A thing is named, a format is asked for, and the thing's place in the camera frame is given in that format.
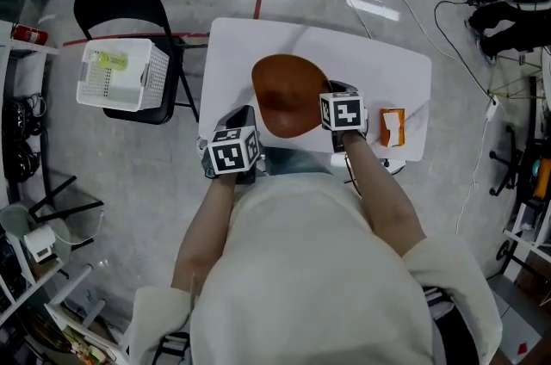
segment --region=person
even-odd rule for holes
[[[185,332],[196,365],[445,363],[424,288],[464,310],[478,361],[461,363],[490,362],[501,322],[465,243],[427,237],[366,139],[342,142],[361,197],[310,154],[281,149],[266,149],[275,175],[244,192],[235,175],[212,181],[170,288],[135,295],[132,363],[179,363],[161,353],[171,333],[189,345]]]
[[[515,22],[493,36],[485,36],[485,30],[496,28],[501,21]],[[491,3],[474,11],[466,20],[467,28],[474,35],[486,63],[495,65],[498,54],[514,48],[525,52],[537,46],[551,44],[551,11],[522,11],[508,3]]]
[[[514,24],[486,37],[485,30],[496,28],[501,21]],[[498,54],[514,48],[520,53],[551,43],[551,0],[501,0],[475,10],[465,21],[477,47],[490,66]]]

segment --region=concrete floor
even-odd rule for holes
[[[162,0],[174,32],[206,33],[218,16],[253,17],[257,0]],[[465,199],[485,120],[487,99],[465,69],[442,56],[423,36],[401,0],[369,0],[399,12],[399,21],[361,11],[377,40],[425,54],[432,60],[430,124],[424,159],[409,163],[397,176],[412,199],[429,234],[454,233]],[[433,9],[440,0],[407,0],[429,36],[443,51],[454,54],[438,32]],[[51,0],[40,9],[43,28],[58,46],[83,38],[72,14],[74,0]],[[503,76],[519,74],[515,63],[497,69],[484,65],[473,39],[463,26],[468,6],[442,6],[439,22],[485,87]],[[356,15],[344,0],[263,0],[263,19],[299,22],[364,35]],[[92,34],[158,31],[151,24],[118,21],[102,24]],[[172,120],[160,127],[114,121],[98,108],[75,100],[83,45],[61,48],[46,82],[49,166],[78,176],[78,188],[105,201],[106,219],[96,242],[78,251],[70,270],[85,263],[96,267],[91,276],[109,306],[129,313],[134,291],[145,285],[168,285],[178,246],[207,189],[195,154],[197,124],[191,111],[176,108]],[[515,58],[516,52],[508,52]],[[192,93],[200,102],[204,53],[185,58]],[[185,99],[183,89],[178,97]],[[476,180],[462,217],[460,234],[471,246],[486,275],[495,273],[495,254],[511,208],[511,192],[491,197],[488,189],[502,174],[487,157],[490,149],[506,149],[505,122],[522,131],[528,103],[505,102],[488,124]],[[71,217],[75,239],[94,231],[97,216]]]

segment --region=yellow label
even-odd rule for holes
[[[124,71],[128,67],[128,58],[124,54],[99,52],[94,59],[94,65],[101,68]]]

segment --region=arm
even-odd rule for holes
[[[366,220],[375,235],[404,256],[425,238],[412,203],[363,137],[345,133],[343,144],[362,193]]]
[[[176,258],[171,287],[191,289],[191,278],[201,291],[211,268],[222,256],[233,207],[235,174],[213,180],[207,195],[183,237]]]

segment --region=black folding chair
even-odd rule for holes
[[[164,29],[164,35],[125,36],[149,39],[159,50],[169,55],[170,61],[166,73],[161,106],[159,108],[142,109],[135,113],[105,108],[103,112],[107,117],[159,125],[170,120],[174,112],[174,105],[176,104],[178,106],[191,108],[195,121],[199,121],[199,114],[197,113],[197,108],[191,96],[188,81],[183,74],[184,50],[186,47],[194,48],[197,46],[187,46],[180,37],[172,35],[161,0],[75,0],[73,11],[78,26],[83,30],[88,40],[92,40],[92,36],[89,32],[92,27],[114,19],[138,19],[152,22]],[[188,103],[176,103],[178,78],[182,79],[183,88],[186,91],[186,96],[189,101]]]

